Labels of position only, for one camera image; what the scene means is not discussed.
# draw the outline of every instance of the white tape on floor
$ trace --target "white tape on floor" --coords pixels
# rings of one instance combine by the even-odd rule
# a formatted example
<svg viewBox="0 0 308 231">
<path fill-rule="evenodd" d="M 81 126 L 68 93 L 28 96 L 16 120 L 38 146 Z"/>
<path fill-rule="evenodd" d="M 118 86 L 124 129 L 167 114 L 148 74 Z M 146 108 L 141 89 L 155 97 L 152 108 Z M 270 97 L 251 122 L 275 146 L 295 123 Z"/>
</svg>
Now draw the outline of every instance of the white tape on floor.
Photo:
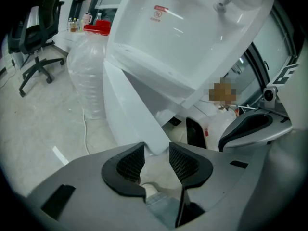
<svg viewBox="0 0 308 231">
<path fill-rule="evenodd" d="M 53 147 L 52 151 L 56 154 L 58 159 L 64 164 L 67 165 L 69 161 L 63 156 L 63 154 L 58 150 L 56 146 Z"/>
</svg>

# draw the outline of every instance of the tiled floor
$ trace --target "tiled floor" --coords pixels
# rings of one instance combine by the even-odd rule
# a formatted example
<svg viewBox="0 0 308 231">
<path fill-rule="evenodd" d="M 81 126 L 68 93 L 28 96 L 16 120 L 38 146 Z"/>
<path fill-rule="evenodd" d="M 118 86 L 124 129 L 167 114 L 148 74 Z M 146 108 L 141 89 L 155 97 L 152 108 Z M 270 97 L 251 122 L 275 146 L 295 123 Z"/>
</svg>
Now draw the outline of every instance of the tiled floor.
<svg viewBox="0 0 308 231">
<path fill-rule="evenodd" d="M 51 47 L 39 53 L 40 59 L 57 57 L 62 55 Z M 33 62 L 28 62 L 22 72 Z M 18 91 L 22 83 L 20 70 L 0 89 L 0 163 L 13 189 L 25 196 L 63 167 L 52 151 L 54 146 L 68 161 L 87 155 L 82 108 L 66 65 L 54 63 L 47 70 L 54 81 L 47 84 L 46 77 L 36 73 L 24 88 L 24 98 Z M 11 74 L 0 80 L 0 86 Z M 87 120 L 87 130 L 91 154 L 117 146 L 106 120 Z M 155 181 L 163 188 L 180 187 L 166 153 L 146 158 L 141 180 Z"/>
</svg>

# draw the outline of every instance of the camera lens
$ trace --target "camera lens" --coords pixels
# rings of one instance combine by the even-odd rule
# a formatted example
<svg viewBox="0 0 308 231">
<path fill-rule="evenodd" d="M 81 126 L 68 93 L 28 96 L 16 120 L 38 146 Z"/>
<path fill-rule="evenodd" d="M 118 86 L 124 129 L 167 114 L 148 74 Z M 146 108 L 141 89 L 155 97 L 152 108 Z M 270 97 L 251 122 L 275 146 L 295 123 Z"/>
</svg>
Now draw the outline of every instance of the camera lens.
<svg viewBox="0 0 308 231">
<path fill-rule="evenodd" d="M 264 98 L 266 101 L 271 101 L 273 99 L 273 92 L 271 90 L 266 90 L 264 92 Z"/>
</svg>

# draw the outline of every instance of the window handle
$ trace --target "window handle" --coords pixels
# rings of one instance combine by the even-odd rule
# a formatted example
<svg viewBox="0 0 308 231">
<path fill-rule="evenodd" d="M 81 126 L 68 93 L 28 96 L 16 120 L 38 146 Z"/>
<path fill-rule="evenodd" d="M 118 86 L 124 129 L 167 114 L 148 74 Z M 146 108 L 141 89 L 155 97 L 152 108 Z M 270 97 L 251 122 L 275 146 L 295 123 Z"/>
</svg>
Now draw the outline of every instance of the window handle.
<svg viewBox="0 0 308 231">
<path fill-rule="evenodd" d="M 268 68 L 268 70 L 269 70 L 270 68 L 269 68 L 268 63 L 267 63 L 266 61 L 264 61 L 264 64 L 266 65 L 266 67 L 267 67 L 267 68 Z"/>
</svg>

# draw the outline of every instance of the black office chair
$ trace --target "black office chair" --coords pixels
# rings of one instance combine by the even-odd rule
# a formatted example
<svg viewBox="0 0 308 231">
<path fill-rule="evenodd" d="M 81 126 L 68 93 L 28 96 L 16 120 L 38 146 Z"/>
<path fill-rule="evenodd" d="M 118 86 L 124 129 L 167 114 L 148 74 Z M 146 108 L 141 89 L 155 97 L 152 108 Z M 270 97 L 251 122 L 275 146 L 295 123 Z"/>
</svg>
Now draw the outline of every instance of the black office chair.
<svg viewBox="0 0 308 231">
<path fill-rule="evenodd" d="M 36 71 L 42 72 L 47 76 L 47 83 L 52 82 L 51 75 L 44 66 L 55 62 L 64 65 L 63 58 L 43 59 L 39 60 L 36 51 L 46 44 L 58 33 L 58 24 L 60 17 L 60 8 L 64 2 L 60 0 L 40 0 L 36 1 L 31 11 L 12 27 L 8 35 L 9 53 L 22 52 L 23 54 L 33 54 L 35 56 L 35 64 L 23 73 L 23 83 L 19 88 L 22 97 L 25 96 L 23 87 L 35 74 Z"/>
</svg>

